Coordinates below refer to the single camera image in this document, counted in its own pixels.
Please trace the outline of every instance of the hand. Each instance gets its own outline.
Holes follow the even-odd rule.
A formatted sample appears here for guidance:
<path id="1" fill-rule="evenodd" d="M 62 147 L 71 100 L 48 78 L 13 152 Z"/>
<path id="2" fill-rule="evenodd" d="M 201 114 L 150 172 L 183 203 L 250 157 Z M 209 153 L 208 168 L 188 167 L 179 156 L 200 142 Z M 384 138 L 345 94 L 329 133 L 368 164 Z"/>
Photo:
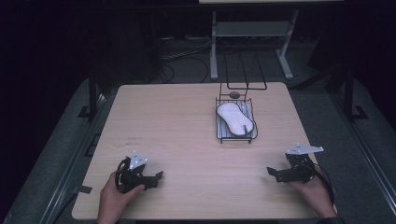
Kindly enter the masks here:
<path id="1" fill-rule="evenodd" d="M 317 176 L 314 176 L 314 178 L 306 183 L 296 181 L 287 184 L 297 189 L 303 195 L 305 201 L 321 218 L 337 217 L 337 213 L 330 200 L 329 192 Z"/>
<path id="2" fill-rule="evenodd" d="M 136 194 L 145 188 L 144 185 L 139 185 L 131 191 L 122 194 L 117 190 L 115 178 L 116 173 L 113 172 L 103 189 L 100 191 L 100 203 L 97 218 L 98 224 L 116 223 L 120 219 L 122 212 L 128 205 L 128 202 L 130 202 Z"/>

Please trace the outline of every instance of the black cable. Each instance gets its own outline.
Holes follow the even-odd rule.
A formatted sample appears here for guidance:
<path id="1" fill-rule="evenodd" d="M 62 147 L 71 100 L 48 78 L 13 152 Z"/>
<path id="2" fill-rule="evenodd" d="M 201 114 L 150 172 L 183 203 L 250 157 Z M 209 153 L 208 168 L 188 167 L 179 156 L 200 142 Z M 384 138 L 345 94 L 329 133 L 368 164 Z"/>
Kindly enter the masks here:
<path id="1" fill-rule="evenodd" d="M 168 84 L 168 83 L 170 83 L 172 81 L 172 79 L 175 76 L 175 69 L 173 69 L 173 67 L 168 65 L 168 64 L 164 64 L 163 66 L 169 68 L 172 71 L 172 76 L 169 79 L 166 76 L 165 72 L 163 72 L 163 75 L 165 76 L 165 80 L 163 80 L 163 84 Z"/>
<path id="2" fill-rule="evenodd" d="M 297 161 L 297 163 L 299 165 L 302 165 L 305 169 L 308 169 L 309 171 L 311 171 L 315 176 L 317 176 L 325 185 L 325 188 L 327 189 L 327 192 L 329 193 L 329 197 L 330 197 L 330 201 L 332 202 L 332 204 L 334 204 L 334 192 L 332 191 L 332 186 L 331 186 L 331 182 L 330 180 L 327 181 L 323 175 L 321 175 L 316 169 L 312 169 L 311 167 L 303 164 L 300 161 Z"/>
<path id="3" fill-rule="evenodd" d="M 77 194 L 74 193 L 74 194 L 70 197 L 69 201 L 67 201 L 67 203 L 64 205 L 64 207 L 63 207 L 63 208 L 61 209 L 61 211 L 58 213 L 58 216 L 56 216 L 56 218 L 55 218 L 55 220 L 53 220 L 52 224 L 55 224 L 55 223 L 58 221 L 59 217 L 60 217 L 61 214 L 64 212 L 64 209 L 66 209 L 66 207 L 76 198 L 76 196 L 77 196 Z"/>
<path id="4" fill-rule="evenodd" d="M 186 60 L 186 59 L 187 60 L 196 60 L 196 61 L 202 63 L 205 66 L 205 69 L 206 69 L 205 77 L 200 81 L 200 83 L 204 83 L 205 80 L 207 79 L 207 77 L 209 76 L 209 67 L 207 66 L 207 64 L 203 60 L 201 60 L 199 58 L 195 58 L 195 57 L 180 57 L 180 58 L 176 58 L 176 59 L 172 59 L 172 60 L 166 60 L 166 61 L 173 62 L 173 61 L 176 61 L 176 60 Z"/>

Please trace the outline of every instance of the floor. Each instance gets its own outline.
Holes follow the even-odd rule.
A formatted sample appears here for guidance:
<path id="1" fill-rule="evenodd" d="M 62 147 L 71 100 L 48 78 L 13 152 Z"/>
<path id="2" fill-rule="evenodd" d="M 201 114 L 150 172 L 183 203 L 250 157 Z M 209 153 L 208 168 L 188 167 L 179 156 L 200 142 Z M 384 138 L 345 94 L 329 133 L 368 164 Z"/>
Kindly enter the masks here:
<path id="1" fill-rule="evenodd" d="M 257 53 L 267 82 L 279 81 L 292 87 L 318 73 L 307 66 L 317 41 L 293 40 L 287 59 L 294 79 L 286 80 L 275 54 L 281 41 L 246 39 L 219 43 L 220 75 L 224 76 L 224 57 L 227 57 L 227 62 L 232 62 L 238 60 L 239 53 L 247 63 Z M 163 40 L 164 55 L 172 56 L 201 46 L 202 43 Z M 161 74 L 151 83 L 219 82 L 210 79 L 208 65 L 207 49 L 178 60 L 168 60 Z M 366 88 L 357 80 L 354 82 L 353 105 L 361 106 L 368 119 L 357 119 L 354 123 L 347 120 L 341 107 L 343 89 L 328 93 L 326 85 L 329 78 L 324 77 L 302 90 L 290 90 L 290 96 L 311 145 L 325 148 L 324 152 L 317 153 L 317 159 L 332 179 L 339 216 L 348 224 L 396 223 L 396 211 L 390 206 L 395 199 L 393 186 L 396 186 L 396 163 L 393 158 L 396 158 L 396 132 L 382 117 Z M 94 145 L 106 124 L 117 88 L 100 95 L 98 114 L 92 121 L 78 117 L 81 108 L 89 104 L 88 92 L 88 80 L 85 80 L 75 92 L 13 204 L 8 223 L 53 223 L 58 215 L 56 223 L 94 223 L 71 217 L 73 195 L 81 186 L 89 167 L 90 155 L 94 153 Z M 377 163 L 383 174 L 375 169 Z M 315 220 L 280 219 L 279 223 L 315 223 Z"/>

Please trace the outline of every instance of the black wire tray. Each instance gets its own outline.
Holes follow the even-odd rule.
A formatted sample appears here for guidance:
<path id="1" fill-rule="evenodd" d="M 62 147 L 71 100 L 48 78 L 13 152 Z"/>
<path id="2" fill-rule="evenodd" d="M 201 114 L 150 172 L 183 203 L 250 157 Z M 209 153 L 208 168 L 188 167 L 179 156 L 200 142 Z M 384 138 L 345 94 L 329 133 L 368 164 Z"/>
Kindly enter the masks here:
<path id="1" fill-rule="evenodd" d="M 254 121 L 253 117 L 253 104 L 251 103 L 251 99 L 246 100 L 218 100 L 216 98 L 216 108 L 218 108 L 219 105 L 225 104 L 225 103 L 236 103 L 239 108 L 241 109 L 242 113 L 249 118 L 250 120 L 253 121 L 254 123 L 254 128 L 253 132 L 245 135 L 245 136 L 236 136 L 233 135 L 229 128 L 227 127 L 227 123 L 224 121 L 224 119 L 221 118 L 218 114 L 216 114 L 216 122 L 217 122 L 217 137 L 220 139 L 220 142 L 222 143 L 223 140 L 225 141 L 248 141 L 251 143 L 251 140 L 255 139 L 258 135 L 258 129 L 256 125 L 256 121 Z"/>

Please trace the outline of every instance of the small black object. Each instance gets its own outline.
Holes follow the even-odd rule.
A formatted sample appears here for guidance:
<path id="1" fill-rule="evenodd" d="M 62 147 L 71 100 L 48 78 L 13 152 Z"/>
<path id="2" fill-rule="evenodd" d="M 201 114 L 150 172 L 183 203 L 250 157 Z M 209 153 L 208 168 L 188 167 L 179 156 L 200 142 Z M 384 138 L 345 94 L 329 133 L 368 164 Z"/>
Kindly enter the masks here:
<path id="1" fill-rule="evenodd" d="M 276 178 L 276 182 L 302 181 L 306 183 L 314 177 L 315 165 L 307 154 L 290 155 L 286 153 L 286 159 L 291 166 L 288 170 L 277 171 L 267 167 L 268 174 L 273 175 Z"/>
<path id="2" fill-rule="evenodd" d="M 142 172 L 146 167 L 143 164 L 135 169 L 129 169 L 131 158 L 127 157 L 121 161 L 116 171 L 116 187 L 121 193 L 126 193 L 139 185 L 144 185 L 145 189 L 157 188 L 158 182 L 163 178 L 163 171 L 155 176 L 143 176 Z"/>

